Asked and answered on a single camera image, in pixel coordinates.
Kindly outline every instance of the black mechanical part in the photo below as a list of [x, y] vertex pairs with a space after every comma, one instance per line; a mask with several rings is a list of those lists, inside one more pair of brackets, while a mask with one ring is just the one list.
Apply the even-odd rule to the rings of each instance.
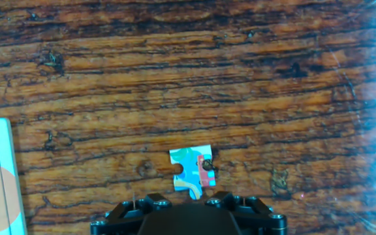
[[92, 235], [287, 235], [287, 218], [257, 197], [220, 191], [205, 205], [181, 204], [159, 193], [119, 203], [91, 223]]

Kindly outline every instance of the bolt head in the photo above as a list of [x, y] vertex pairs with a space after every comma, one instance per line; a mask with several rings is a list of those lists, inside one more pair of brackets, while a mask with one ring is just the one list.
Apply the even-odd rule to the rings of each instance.
[[158, 206], [167, 206], [167, 205], [169, 205], [169, 201], [168, 200], [159, 200], [157, 202], [154, 202], [153, 204], [158, 205]]
[[102, 220], [102, 221], [92, 221], [91, 225], [105, 225], [107, 222]]
[[207, 204], [210, 204], [210, 205], [218, 204], [220, 202], [221, 202], [221, 200], [218, 199], [218, 198], [210, 198], [210, 199], [207, 200]]
[[284, 215], [277, 214], [277, 213], [271, 213], [271, 214], [269, 214], [269, 217], [271, 217], [272, 219], [282, 219], [282, 218], [284, 218]]

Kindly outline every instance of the puzzle piece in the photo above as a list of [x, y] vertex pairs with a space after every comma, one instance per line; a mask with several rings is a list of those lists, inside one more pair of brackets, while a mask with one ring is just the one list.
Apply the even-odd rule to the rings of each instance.
[[202, 167], [204, 161], [213, 159], [210, 145], [173, 149], [169, 154], [173, 165], [180, 164], [183, 167], [182, 173], [174, 176], [176, 191], [189, 190], [191, 198], [198, 200], [202, 196], [201, 187], [215, 186], [214, 170], [206, 171]]

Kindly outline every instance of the jigsaw puzzle piece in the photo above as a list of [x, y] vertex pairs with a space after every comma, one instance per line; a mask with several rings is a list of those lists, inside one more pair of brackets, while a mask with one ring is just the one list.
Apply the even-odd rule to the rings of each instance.
[[198, 200], [202, 196], [202, 187], [215, 186], [214, 171], [206, 171], [202, 167], [204, 161], [212, 160], [210, 145], [173, 149], [169, 153], [170, 162], [183, 167], [182, 173], [174, 176], [175, 191], [189, 190], [191, 198]]

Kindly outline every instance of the blue shape on puzzle board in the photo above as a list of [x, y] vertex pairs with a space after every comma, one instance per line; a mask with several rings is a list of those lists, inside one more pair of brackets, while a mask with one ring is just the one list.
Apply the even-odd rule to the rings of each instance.
[[179, 163], [183, 167], [183, 172], [174, 176], [174, 187], [176, 191], [189, 190], [192, 199], [198, 200], [202, 196], [201, 175], [198, 167], [198, 156], [206, 156], [204, 159], [211, 159], [211, 146], [198, 146], [191, 148], [182, 148], [170, 150], [170, 161], [172, 164]]

